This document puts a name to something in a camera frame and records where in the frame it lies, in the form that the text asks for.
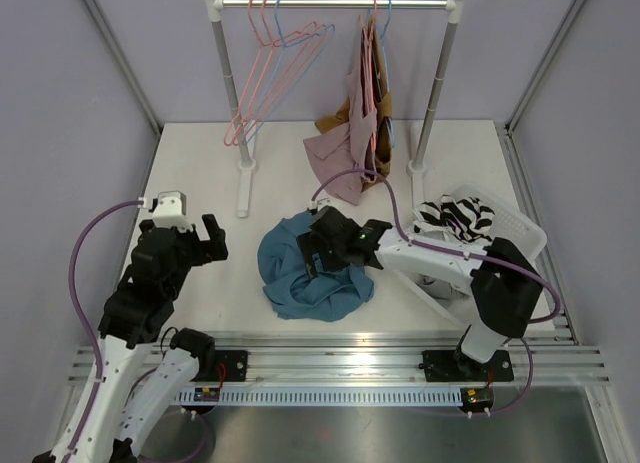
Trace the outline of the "grey tank top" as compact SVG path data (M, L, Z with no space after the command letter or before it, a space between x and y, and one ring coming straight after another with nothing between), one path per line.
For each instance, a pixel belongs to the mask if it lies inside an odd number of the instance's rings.
M427 275L420 275L416 284L430 297L437 300L454 301L468 297L466 293L456 289L451 283Z

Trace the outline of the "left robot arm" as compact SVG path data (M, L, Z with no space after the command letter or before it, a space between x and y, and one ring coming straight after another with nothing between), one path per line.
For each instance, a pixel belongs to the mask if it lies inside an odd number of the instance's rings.
M78 405L60 440L37 462L136 462L151 430L179 391L215 371L213 337L183 328L137 394L142 364L174 312L194 267L228 257L226 234L212 214L202 217L208 239L159 218L141 234L98 325L98 353Z

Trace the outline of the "blue tank top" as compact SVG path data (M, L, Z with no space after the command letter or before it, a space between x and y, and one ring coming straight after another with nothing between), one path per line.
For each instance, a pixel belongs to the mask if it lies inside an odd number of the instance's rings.
M310 223L311 215L301 212L281 219L263 237L257 251L263 292L281 319L336 322L369 302L375 283L355 266L337 272L320 268L317 277L310 277L297 244Z

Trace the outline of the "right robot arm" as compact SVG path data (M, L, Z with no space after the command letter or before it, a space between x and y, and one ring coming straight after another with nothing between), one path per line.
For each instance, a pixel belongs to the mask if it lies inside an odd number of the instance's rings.
M504 344L521 339L543 291L540 275L509 240L485 246L410 236L390 222L363 225L333 206L312 213L297 238L306 272L347 267L389 269L428 276L470 297L478 317L452 350L425 350L421 369L429 383L508 383L514 370Z

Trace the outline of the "black white striped tank top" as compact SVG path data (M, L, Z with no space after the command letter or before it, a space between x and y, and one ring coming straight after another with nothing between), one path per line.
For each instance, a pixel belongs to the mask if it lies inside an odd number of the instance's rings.
M426 201L413 209L416 234L439 232L463 243L491 242L489 232L495 212L477 197L455 198L443 195L438 201Z

